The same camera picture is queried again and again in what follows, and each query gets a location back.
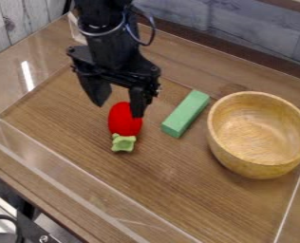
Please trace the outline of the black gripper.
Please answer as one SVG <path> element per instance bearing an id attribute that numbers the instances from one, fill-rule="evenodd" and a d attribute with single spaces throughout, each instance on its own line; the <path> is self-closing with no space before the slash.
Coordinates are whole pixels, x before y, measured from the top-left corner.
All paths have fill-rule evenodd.
<path id="1" fill-rule="evenodd" d="M 83 46 L 68 47 L 72 71 L 91 102 L 102 107 L 112 93 L 112 84 L 128 89 L 130 109 L 134 118 L 142 118 L 147 105 L 158 96 L 160 68 L 140 54 L 142 43 L 136 25 L 119 27 L 78 26 L 86 38 Z"/>

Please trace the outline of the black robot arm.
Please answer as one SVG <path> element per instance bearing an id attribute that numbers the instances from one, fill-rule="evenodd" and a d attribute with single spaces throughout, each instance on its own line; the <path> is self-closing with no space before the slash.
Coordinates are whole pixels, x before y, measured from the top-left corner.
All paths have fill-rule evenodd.
<path id="1" fill-rule="evenodd" d="M 83 46 L 66 51 L 72 71 L 90 100 L 100 106 L 111 96 L 112 86 L 128 89 L 130 110 L 140 118 L 159 93 L 160 68 L 142 55 L 139 48 L 151 45 L 138 35 L 142 10 L 134 0 L 75 0 L 78 30 Z"/>

